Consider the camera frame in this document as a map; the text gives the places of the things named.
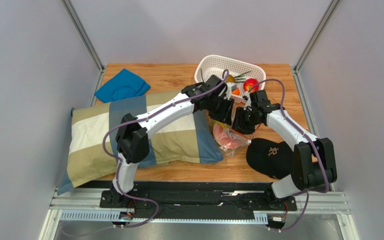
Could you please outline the white perforated plastic basket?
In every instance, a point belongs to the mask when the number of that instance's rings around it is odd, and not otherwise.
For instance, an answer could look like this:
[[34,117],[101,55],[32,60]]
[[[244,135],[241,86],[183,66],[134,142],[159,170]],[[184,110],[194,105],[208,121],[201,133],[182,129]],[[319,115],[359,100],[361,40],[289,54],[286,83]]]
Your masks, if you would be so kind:
[[258,82],[267,79],[266,72],[257,65],[216,54],[207,55],[201,60],[195,70],[194,78],[198,75],[198,70],[201,68],[204,71],[212,68],[222,70],[227,69],[231,70],[235,74],[241,74],[247,71],[251,71],[251,73],[248,73],[246,75],[247,79],[253,78],[258,80]]

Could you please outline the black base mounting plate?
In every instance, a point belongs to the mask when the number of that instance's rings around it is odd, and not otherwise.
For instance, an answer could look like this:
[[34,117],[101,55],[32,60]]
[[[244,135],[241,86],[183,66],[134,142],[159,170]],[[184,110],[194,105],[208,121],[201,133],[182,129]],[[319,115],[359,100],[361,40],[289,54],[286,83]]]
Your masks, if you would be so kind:
[[125,210],[133,217],[245,220],[257,211],[283,215],[298,209],[292,196],[275,199],[269,183],[136,181],[128,192],[136,199],[121,196],[109,181],[94,180],[80,190],[97,191],[98,207]]

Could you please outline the fake green onion stalk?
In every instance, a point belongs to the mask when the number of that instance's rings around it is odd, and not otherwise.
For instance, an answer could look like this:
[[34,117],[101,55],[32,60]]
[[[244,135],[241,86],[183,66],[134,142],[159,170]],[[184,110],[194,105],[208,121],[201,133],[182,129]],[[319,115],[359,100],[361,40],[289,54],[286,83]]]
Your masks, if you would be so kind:
[[[250,74],[251,72],[251,70],[243,73],[234,73],[231,70],[228,71],[230,75],[235,77],[236,83],[244,83],[247,80],[247,74]],[[225,75],[225,69],[210,68],[208,70],[203,70],[200,68],[194,79],[197,83],[205,83],[210,79],[215,79],[215,82],[218,84],[224,80]]]

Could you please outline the clear orange zip bag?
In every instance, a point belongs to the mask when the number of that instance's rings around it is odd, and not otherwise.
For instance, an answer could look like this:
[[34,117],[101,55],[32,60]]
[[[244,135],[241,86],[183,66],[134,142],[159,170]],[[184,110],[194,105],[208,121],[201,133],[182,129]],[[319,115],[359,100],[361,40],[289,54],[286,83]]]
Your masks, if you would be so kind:
[[241,151],[245,151],[252,143],[254,133],[242,134],[233,130],[227,124],[211,120],[213,138],[225,157],[233,158]]

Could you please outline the aluminium slotted rail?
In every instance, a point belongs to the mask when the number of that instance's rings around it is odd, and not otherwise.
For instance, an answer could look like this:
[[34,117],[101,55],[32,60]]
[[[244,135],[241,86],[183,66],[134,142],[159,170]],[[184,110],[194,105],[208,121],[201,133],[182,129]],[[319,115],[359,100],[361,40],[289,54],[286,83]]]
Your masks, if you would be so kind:
[[[114,210],[63,210],[59,217],[61,221],[97,221],[97,222],[125,222],[140,223],[145,220],[143,217],[134,216],[129,218],[126,212]],[[202,223],[202,224],[251,224],[267,225],[268,215],[255,213],[251,219],[199,219],[185,217],[154,218],[150,223]]]

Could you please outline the aluminium frame post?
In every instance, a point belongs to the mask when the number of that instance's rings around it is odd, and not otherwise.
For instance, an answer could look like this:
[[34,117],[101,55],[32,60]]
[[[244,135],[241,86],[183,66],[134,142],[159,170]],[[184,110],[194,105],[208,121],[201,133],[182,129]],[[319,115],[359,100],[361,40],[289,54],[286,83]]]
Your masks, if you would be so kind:
[[308,43],[306,44],[303,52],[301,53],[297,63],[293,67],[295,73],[298,74],[304,67],[306,61],[311,55],[311,52],[313,51],[314,47],[316,46],[317,42],[319,41],[320,37],[322,36],[324,30],[326,29],[327,25],[329,24],[330,20],[332,19],[341,2],[342,0],[331,0],[329,2],[329,5],[327,6],[315,30],[313,31],[313,34],[311,35]]
[[105,66],[102,63],[95,47],[93,46],[93,43],[90,39],[90,37],[87,34],[87,31],[82,24],[82,21],[80,19],[80,16],[78,15],[73,3],[71,0],[61,0],[60,1],[65,8],[65,11],[67,12],[68,17],[70,18],[71,22],[73,23],[77,33],[79,34],[79,37],[84,44],[89,56],[91,57],[94,65],[98,69],[99,72],[103,72],[105,70]]

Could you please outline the fake orange fruit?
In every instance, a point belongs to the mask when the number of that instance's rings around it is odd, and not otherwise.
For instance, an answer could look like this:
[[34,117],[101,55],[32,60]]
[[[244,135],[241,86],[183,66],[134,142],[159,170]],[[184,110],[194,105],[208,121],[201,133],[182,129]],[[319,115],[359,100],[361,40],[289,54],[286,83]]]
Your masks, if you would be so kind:
[[240,90],[237,88],[237,89],[233,90],[233,91],[231,92],[231,94],[232,94],[232,95],[235,95],[235,96],[240,96],[241,92],[240,92]]

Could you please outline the blue folded cloth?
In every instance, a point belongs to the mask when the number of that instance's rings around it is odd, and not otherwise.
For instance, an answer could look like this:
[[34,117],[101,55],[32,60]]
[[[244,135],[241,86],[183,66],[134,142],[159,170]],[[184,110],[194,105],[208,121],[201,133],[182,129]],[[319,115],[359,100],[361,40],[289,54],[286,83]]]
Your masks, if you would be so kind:
[[139,97],[151,89],[151,86],[137,74],[123,69],[94,94],[103,103]]

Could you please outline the checked blue beige pillow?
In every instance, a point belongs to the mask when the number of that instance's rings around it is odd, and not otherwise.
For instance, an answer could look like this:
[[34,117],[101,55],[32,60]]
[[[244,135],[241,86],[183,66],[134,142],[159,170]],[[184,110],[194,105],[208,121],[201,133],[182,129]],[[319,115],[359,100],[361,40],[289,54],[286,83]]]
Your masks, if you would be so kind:
[[[105,134],[119,125],[124,115],[150,112],[177,94],[179,90],[151,93],[73,110],[67,166],[58,186],[58,195],[115,173],[117,161],[103,149]],[[149,140],[149,147],[149,155],[139,163],[139,168],[167,165],[173,161],[215,164],[224,158],[203,111],[164,127]]]

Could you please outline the black baseball cap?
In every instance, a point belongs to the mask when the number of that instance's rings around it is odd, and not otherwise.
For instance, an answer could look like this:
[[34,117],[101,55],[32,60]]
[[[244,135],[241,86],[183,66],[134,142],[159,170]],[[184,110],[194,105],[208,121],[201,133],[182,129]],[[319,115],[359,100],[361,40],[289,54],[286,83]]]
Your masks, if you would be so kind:
[[273,179],[280,180],[293,172],[293,151],[284,141],[254,138],[245,158],[252,169]]

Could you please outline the fake red apple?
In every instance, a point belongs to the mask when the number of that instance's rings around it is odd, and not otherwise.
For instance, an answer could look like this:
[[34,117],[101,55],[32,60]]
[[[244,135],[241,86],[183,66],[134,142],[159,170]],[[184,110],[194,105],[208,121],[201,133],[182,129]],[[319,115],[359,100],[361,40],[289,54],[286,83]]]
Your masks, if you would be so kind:
[[259,90],[259,81],[255,78],[249,78],[243,83],[243,89],[246,92],[253,93]]

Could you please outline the fake watermelon slice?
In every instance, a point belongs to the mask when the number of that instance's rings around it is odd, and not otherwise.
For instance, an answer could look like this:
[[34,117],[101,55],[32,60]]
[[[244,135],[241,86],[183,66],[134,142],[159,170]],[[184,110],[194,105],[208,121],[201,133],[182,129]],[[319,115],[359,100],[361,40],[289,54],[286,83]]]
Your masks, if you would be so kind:
[[213,136],[218,145],[225,150],[236,149],[242,144],[242,139],[223,124],[216,123],[213,126]]

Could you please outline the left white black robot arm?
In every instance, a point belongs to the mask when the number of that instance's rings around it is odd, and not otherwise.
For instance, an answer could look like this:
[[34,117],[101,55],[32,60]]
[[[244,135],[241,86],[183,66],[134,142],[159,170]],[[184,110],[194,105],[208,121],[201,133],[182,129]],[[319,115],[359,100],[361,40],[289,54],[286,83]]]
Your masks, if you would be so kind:
[[112,184],[120,195],[127,195],[134,187],[138,164],[150,152],[149,139],[157,132],[196,111],[206,110],[211,119],[226,125],[232,124],[234,100],[227,79],[229,71],[222,78],[212,75],[206,82],[188,85],[173,99],[160,107],[138,116],[126,114],[117,130],[118,161]]

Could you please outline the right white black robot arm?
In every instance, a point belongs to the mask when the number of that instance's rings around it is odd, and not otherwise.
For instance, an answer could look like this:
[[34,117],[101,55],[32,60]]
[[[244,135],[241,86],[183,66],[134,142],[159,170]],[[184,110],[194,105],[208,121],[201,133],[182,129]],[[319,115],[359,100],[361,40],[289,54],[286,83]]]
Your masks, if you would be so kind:
[[333,142],[311,134],[293,120],[281,103],[271,103],[265,90],[247,92],[243,108],[235,111],[232,128],[244,135],[264,124],[278,133],[293,152],[292,172],[270,186],[277,199],[301,194],[306,190],[327,192],[337,181]]

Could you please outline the fake brown potato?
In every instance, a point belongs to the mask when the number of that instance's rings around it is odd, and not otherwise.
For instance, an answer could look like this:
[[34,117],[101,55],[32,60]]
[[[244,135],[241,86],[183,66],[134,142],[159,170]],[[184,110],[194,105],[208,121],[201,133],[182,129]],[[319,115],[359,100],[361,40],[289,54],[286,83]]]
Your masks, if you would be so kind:
[[235,77],[233,77],[232,75],[229,75],[226,79],[226,82],[227,83],[236,83],[236,79]]

